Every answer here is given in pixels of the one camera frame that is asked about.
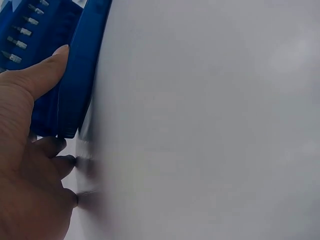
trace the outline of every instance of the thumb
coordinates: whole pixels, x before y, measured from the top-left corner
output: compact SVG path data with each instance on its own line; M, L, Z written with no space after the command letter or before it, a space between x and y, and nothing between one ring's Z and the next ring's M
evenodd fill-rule
M0 81L21 87L34 100L51 90L65 73L69 46L59 47L51 57L23 70L4 72Z
M68 54L69 47L65 45L39 64L0 74L0 153L7 157L23 154L34 101L60 81Z

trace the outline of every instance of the skin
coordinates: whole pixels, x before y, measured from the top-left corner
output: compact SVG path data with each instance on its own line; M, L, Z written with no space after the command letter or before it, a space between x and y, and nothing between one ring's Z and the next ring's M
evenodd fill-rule
M64 139L30 137L36 99L62 78L69 47L24 70L0 74L0 239L63 240L77 196L61 180L73 156L57 156Z

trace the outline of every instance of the white surface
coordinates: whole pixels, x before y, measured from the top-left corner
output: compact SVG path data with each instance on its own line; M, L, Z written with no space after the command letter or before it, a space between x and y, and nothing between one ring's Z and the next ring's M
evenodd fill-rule
M320 238L319 9L113 2L92 143L113 239Z

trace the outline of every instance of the blue case lid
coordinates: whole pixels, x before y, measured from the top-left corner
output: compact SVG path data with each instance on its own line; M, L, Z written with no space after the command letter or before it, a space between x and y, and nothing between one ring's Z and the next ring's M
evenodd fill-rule
M15 1L21 3L13 9ZM73 138L91 100L112 0L88 0L85 8L71 0L13 3L9 1L0 12L0 70L27 68L69 44L65 74L54 89L35 102L30 128L43 137Z

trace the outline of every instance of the finger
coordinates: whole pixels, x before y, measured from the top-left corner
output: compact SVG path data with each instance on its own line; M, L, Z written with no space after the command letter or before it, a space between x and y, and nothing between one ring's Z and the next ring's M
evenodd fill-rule
M72 155L68 156L57 156L51 159L51 162L53 163L54 167L56 168L60 180L64 179L66 176L68 176L72 169L74 169L76 165L76 159Z
M21 87L37 100L60 81L66 70L68 54L69 46L61 46L51 57L36 65L4 72L2 81Z
M76 208L79 203L78 196L68 188L64 188L63 191L65 203L71 206L73 209Z
M52 89L61 79L69 47L24 70L0 74L0 150L8 161L24 152L31 124L34 100Z
M67 141L63 138L47 136L33 143L33 145L47 157L54 158L67 146Z

